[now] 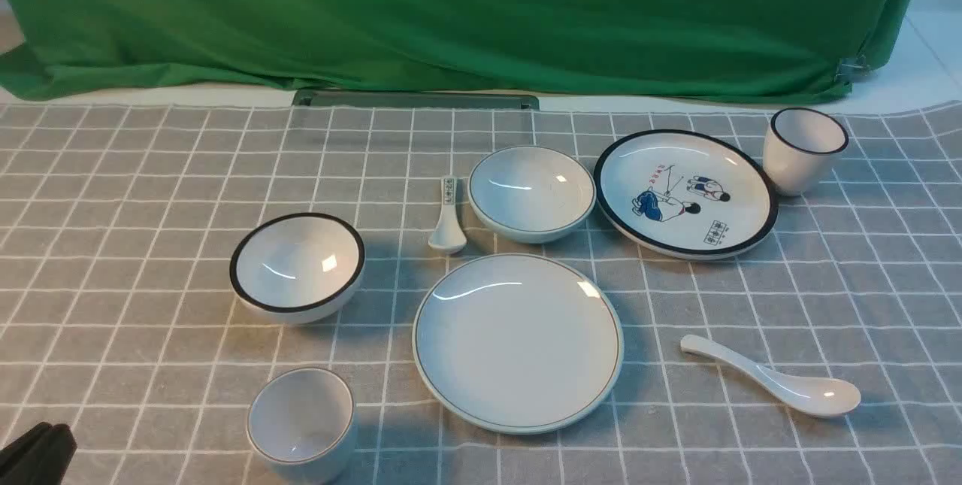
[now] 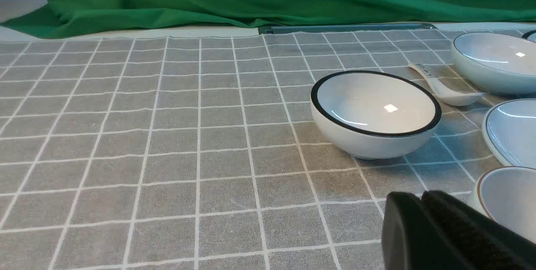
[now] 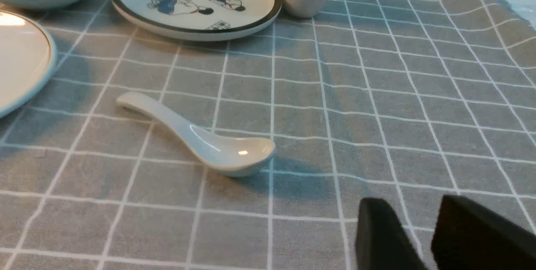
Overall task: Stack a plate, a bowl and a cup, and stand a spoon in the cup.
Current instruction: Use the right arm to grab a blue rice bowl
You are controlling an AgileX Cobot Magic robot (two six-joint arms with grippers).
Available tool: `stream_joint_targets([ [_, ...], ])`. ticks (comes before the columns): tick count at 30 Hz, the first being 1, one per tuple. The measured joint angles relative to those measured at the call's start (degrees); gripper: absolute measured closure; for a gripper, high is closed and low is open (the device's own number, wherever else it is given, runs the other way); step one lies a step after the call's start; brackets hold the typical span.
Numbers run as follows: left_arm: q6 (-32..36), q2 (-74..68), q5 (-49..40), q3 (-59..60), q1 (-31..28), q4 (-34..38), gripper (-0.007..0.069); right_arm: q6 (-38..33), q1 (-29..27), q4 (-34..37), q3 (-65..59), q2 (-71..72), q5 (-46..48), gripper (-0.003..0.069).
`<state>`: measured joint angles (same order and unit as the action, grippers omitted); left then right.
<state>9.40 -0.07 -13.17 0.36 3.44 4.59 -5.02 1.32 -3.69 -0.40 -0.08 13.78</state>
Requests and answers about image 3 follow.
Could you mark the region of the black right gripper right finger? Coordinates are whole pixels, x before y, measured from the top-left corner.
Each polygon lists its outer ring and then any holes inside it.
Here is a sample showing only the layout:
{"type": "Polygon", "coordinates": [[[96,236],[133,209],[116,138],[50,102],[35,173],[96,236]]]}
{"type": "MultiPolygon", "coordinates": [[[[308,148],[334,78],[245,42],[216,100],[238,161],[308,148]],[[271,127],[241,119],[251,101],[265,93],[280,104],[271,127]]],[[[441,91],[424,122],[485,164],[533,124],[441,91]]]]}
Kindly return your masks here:
{"type": "Polygon", "coordinates": [[[431,252],[439,270],[534,270],[535,235],[465,196],[442,197],[431,252]]]}

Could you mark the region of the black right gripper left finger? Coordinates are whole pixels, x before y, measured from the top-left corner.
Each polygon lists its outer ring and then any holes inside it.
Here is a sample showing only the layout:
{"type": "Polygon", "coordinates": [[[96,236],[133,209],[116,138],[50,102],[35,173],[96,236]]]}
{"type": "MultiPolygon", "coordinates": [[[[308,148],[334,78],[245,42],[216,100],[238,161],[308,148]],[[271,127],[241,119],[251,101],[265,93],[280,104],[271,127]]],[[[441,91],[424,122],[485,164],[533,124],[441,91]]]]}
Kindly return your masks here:
{"type": "Polygon", "coordinates": [[[356,230],[359,270],[426,270],[394,209],[381,198],[359,203],[356,230]]]}

